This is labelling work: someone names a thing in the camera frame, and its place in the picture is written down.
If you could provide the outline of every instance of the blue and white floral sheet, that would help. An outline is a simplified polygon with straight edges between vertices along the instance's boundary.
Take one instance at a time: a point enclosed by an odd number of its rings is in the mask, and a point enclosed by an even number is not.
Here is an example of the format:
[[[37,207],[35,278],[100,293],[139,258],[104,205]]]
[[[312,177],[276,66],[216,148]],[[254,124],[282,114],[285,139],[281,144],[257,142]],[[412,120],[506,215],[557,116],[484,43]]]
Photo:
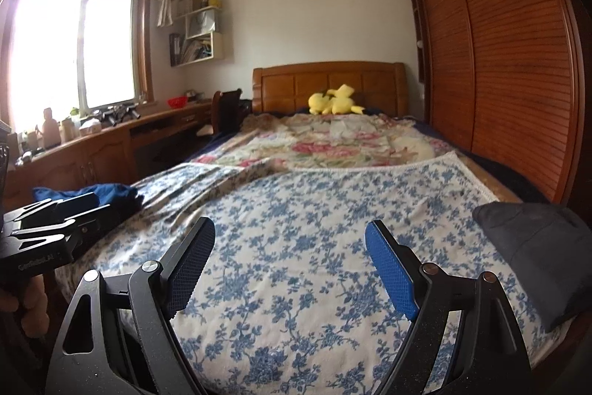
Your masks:
[[[144,209],[58,270],[58,281],[71,297],[90,268],[132,272],[210,217],[214,250],[172,325],[197,377],[217,393],[369,395],[378,387],[409,323],[365,252],[364,228],[376,218],[449,274],[498,274],[531,363],[565,335],[544,332],[473,221],[473,208],[494,197],[454,153],[397,167],[281,173],[266,163],[182,164],[137,186]],[[451,320],[428,389],[442,381],[455,326]]]

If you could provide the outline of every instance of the bed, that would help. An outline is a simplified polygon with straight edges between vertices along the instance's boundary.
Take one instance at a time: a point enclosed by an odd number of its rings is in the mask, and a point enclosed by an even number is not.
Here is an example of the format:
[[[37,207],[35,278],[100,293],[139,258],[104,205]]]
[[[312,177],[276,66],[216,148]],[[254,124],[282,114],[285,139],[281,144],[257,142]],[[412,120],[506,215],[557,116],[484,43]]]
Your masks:
[[[471,217],[480,204],[517,198],[412,120],[393,119],[407,114],[402,64],[256,69],[253,110],[290,114],[311,92],[341,83],[384,114],[247,118],[216,150],[138,182],[141,212],[57,271],[64,296],[90,268],[111,276],[159,259],[199,216],[209,216],[214,251],[188,307],[172,321],[203,385],[229,394],[370,394],[408,328],[363,246],[365,224],[378,218],[449,274],[498,274],[531,364],[543,360],[569,324],[544,332]],[[451,314],[429,389],[442,381],[457,326],[458,313]]]

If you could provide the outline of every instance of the blue gripper pad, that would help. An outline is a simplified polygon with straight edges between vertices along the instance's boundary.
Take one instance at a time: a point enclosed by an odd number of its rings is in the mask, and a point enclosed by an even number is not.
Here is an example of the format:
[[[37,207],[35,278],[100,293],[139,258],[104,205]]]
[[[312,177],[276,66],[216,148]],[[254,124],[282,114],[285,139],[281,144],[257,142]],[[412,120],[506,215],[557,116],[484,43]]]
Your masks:
[[[181,242],[173,255],[174,268],[168,279],[168,296],[164,312],[173,318],[177,311],[185,309],[201,276],[201,272],[214,248],[215,226],[209,218],[201,218]]]
[[[391,237],[391,242],[395,244],[394,248],[386,240],[386,235]],[[419,314],[419,305],[415,300],[413,280],[395,251],[397,246],[407,247],[401,246],[395,241],[382,221],[368,223],[365,238],[366,250],[370,253],[372,262],[395,309],[404,313],[408,320],[415,321]]]

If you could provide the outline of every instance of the hand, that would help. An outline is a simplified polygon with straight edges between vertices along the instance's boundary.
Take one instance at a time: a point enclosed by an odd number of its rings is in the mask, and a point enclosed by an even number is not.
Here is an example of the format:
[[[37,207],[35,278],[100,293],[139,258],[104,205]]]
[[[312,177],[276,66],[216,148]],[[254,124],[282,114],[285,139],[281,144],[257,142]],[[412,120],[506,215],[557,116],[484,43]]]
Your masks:
[[[22,294],[23,306],[26,313],[21,320],[25,335],[29,338],[39,338],[47,333],[49,317],[47,316],[47,295],[43,276],[38,275],[29,280]],[[19,309],[17,297],[0,288],[0,311],[9,313]]]

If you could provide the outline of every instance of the headboard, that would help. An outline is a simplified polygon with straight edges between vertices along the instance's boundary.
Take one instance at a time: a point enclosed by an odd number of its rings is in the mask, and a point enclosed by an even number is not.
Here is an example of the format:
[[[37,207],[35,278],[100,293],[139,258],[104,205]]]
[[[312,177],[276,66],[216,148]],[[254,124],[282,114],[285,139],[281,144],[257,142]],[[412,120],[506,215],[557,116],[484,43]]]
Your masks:
[[[389,116],[408,114],[403,63],[337,61],[288,64],[253,70],[253,112],[290,114],[309,105],[313,93],[348,84],[355,102]]]

